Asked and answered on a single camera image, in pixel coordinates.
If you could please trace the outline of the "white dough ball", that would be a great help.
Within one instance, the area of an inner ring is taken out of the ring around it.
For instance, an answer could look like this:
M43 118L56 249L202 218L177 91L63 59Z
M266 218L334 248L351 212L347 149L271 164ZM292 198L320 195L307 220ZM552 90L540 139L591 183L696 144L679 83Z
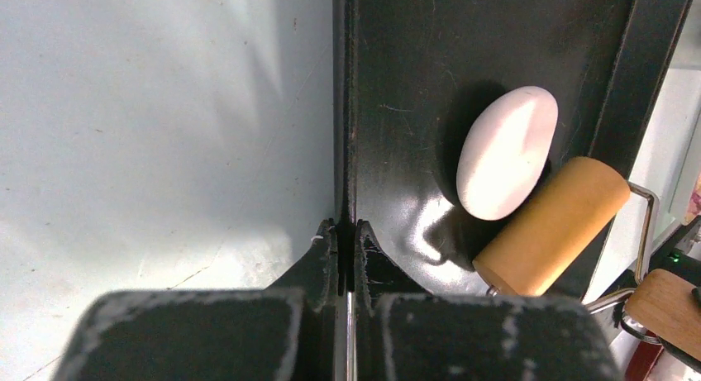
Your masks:
M507 92L479 114L456 171L458 198L471 216L500 220L525 202L545 166L558 115L555 97L537 86Z

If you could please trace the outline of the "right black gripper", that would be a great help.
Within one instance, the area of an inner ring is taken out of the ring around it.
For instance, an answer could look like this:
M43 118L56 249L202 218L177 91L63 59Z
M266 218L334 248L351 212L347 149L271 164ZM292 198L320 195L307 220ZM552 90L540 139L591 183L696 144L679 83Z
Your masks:
M651 257L651 269L664 269L681 277L694 286L700 285L700 260L686 254L691 249L694 237L699 232L700 217L688 225L680 226Z

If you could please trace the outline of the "black baking tray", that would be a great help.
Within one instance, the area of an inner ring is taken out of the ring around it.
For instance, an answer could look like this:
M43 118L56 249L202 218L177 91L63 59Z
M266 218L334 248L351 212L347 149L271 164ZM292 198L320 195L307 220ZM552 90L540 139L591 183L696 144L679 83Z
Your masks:
M692 3L333 0L341 242L369 226L389 258L347 283L484 292L471 262L503 223L460 206L455 174L475 118L511 89L558 103L545 175L587 155L629 176Z

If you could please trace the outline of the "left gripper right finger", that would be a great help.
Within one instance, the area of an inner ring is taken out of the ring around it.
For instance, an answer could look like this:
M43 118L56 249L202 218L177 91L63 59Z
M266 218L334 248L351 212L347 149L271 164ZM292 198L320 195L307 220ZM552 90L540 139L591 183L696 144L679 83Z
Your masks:
M359 380L620 380L584 307L558 296L431 294L355 230Z

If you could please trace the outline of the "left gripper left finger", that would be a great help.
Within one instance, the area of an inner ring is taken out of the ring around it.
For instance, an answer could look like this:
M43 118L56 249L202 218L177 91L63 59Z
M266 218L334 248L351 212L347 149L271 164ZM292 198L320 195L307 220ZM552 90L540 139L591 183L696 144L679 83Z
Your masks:
M122 290L80 317L56 380L332 380L336 228L263 289Z

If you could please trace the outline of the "wooden dough roller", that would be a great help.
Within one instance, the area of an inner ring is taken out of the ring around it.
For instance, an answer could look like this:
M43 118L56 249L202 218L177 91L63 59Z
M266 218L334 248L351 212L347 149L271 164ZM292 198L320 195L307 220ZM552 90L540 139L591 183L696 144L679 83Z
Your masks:
M570 160L474 259L501 294L541 296L617 215L631 195L647 202L634 269L636 287L587 304L591 313L623 303L632 320L654 333L689 367L700 367L700 288L665 269L651 270L659 199L612 167L588 157Z

